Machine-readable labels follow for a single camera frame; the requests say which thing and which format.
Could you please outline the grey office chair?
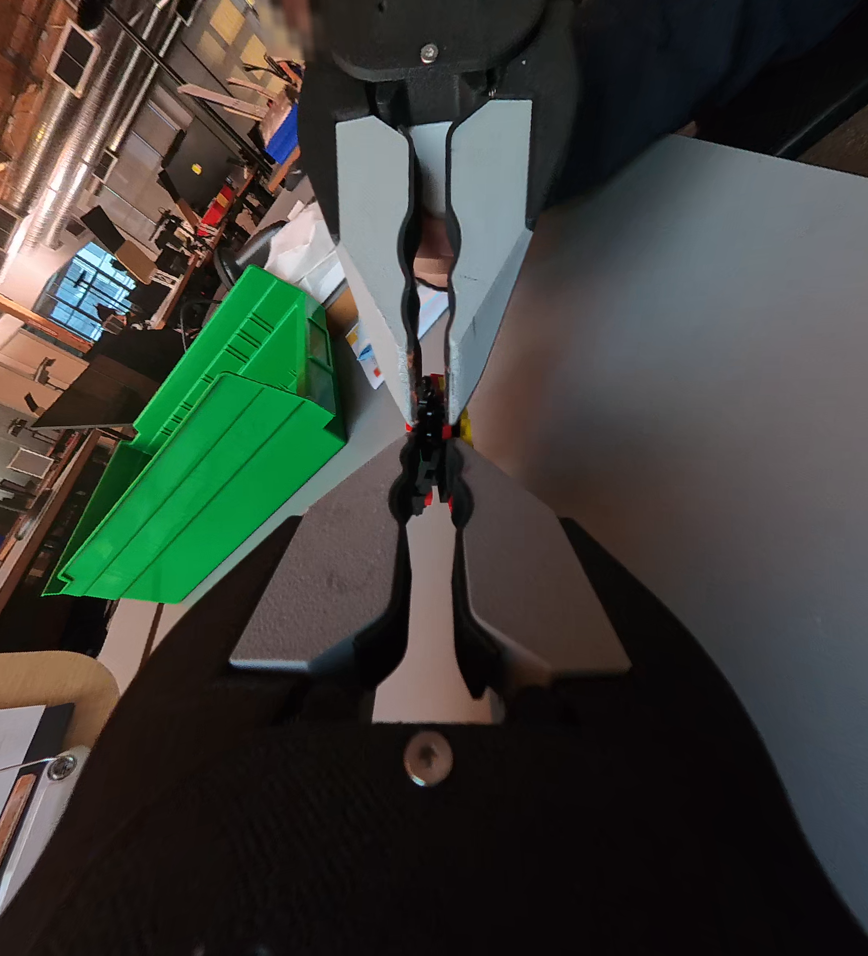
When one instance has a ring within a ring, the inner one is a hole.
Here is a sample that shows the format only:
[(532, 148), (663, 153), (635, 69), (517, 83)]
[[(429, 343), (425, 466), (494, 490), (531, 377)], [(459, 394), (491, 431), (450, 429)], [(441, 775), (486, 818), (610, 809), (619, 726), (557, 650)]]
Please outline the grey office chair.
[(238, 249), (227, 240), (213, 253), (213, 264), (225, 291), (233, 289), (249, 266), (266, 269), (273, 240), (287, 225), (287, 220), (276, 220), (253, 234)]

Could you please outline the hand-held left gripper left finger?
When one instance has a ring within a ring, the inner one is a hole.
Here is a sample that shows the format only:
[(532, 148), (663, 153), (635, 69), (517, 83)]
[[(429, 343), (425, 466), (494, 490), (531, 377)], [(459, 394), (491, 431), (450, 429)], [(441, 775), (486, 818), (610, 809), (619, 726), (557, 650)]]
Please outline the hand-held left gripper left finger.
[(407, 646), (412, 571), (397, 439), (305, 513), (229, 657), (244, 672), (375, 689)]

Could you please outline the green plastic bin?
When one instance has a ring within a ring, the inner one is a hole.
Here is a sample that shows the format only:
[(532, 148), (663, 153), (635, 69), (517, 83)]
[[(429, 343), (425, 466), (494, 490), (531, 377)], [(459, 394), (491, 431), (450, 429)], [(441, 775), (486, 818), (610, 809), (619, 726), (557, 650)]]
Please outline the green plastic bin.
[(43, 596), (183, 601), (344, 447), (325, 386), (327, 407), (223, 373), (155, 453), (122, 444)]
[(132, 445), (153, 455), (224, 374), (304, 398), (326, 397), (309, 369), (334, 372), (326, 321), (308, 293), (247, 267), (134, 421)]

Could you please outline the dark background table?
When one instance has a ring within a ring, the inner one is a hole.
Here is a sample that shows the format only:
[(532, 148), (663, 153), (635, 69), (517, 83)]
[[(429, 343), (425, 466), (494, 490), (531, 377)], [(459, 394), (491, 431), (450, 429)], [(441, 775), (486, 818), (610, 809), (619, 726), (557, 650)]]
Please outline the dark background table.
[(133, 425), (180, 360), (180, 355), (153, 359), (101, 356), (43, 412), (30, 428), (86, 429)]

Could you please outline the silver ventilation duct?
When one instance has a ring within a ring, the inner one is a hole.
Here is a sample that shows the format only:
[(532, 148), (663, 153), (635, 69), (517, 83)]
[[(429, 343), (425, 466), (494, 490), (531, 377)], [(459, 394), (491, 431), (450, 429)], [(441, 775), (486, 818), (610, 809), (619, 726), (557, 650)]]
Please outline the silver ventilation duct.
[(48, 59), (42, 105), (2, 204), (21, 247), (56, 247), (141, 86), (139, 42), (157, 39), (160, 2), (80, 2)]

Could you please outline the blue crates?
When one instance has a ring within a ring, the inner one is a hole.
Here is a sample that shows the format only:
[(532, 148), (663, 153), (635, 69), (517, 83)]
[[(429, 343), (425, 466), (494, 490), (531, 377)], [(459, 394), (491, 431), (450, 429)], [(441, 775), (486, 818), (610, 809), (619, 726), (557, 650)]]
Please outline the blue crates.
[(275, 164), (285, 163), (298, 147), (298, 103), (292, 103), (278, 128), (264, 133), (264, 150)]

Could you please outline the light wooden board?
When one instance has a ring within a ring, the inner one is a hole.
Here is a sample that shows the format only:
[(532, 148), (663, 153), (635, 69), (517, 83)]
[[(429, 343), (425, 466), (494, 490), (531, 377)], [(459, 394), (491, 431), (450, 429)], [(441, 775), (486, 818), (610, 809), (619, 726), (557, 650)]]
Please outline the light wooden board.
[(45, 706), (0, 816), (0, 915), (54, 834), (118, 698), (115, 678), (90, 657), (0, 654), (0, 710)]

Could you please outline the black red lego spider model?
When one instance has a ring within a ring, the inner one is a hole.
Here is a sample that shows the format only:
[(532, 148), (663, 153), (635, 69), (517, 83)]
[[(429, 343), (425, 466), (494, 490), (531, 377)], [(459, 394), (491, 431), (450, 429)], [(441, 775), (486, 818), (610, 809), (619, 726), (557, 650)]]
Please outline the black red lego spider model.
[(468, 411), (451, 424), (446, 409), (447, 383), (443, 374), (425, 376), (419, 390), (417, 421), (407, 427), (401, 501), (409, 517), (419, 517), (435, 497), (452, 508), (454, 487), (461, 470), (459, 443), (473, 446)]

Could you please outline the arched window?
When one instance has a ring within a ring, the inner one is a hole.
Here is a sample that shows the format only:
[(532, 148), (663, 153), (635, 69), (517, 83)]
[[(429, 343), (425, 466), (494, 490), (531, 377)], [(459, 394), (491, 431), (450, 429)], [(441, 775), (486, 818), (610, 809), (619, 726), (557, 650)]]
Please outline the arched window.
[(97, 308), (125, 314), (136, 286), (136, 280), (102, 245), (89, 243), (46, 283), (33, 309), (87, 341), (98, 341), (103, 329)]

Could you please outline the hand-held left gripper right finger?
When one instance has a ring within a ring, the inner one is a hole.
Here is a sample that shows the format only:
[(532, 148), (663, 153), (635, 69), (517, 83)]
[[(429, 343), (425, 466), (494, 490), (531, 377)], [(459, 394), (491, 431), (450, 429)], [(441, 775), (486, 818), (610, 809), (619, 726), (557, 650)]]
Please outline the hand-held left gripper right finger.
[(459, 439), (445, 477), (455, 527), (454, 646), (473, 698), (627, 673), (630, 658), (551, 508)]

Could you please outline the white paper bags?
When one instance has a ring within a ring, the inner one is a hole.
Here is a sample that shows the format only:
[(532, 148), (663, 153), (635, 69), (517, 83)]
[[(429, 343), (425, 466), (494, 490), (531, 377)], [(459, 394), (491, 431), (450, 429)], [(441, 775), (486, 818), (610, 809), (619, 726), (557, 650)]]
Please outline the white paper bags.
[(315, 200), (292, 209), (286, 223), (271, 239), (263, 266), (323, 306), (346, 288), (335, 242)]

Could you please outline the person's right hand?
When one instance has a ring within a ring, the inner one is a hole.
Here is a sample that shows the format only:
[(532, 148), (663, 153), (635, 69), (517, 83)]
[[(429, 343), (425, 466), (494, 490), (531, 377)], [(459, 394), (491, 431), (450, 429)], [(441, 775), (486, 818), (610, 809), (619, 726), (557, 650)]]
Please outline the person's right hand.
[(414, 260), (416, 280), (445, 291), (454, 261), (446, 221), (424, 211), (421, 222), (420, 241)]

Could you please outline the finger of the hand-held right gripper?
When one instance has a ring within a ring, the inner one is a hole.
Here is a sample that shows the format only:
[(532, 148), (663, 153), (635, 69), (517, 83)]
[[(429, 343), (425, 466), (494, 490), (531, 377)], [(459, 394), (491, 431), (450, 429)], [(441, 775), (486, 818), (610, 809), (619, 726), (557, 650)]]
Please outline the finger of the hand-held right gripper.
[(335, 128), (338, 255), (395, 405), (417, 420), (418, 300), (412, 261), (415, 155), (409, 136), (368, 115)]
[(531, 101), (492, 101), (448, 136), (447, 210), (456, 251), (444, 403), (452, 424), (485, 372), (532, 238), (526, 222), (531, 127)]

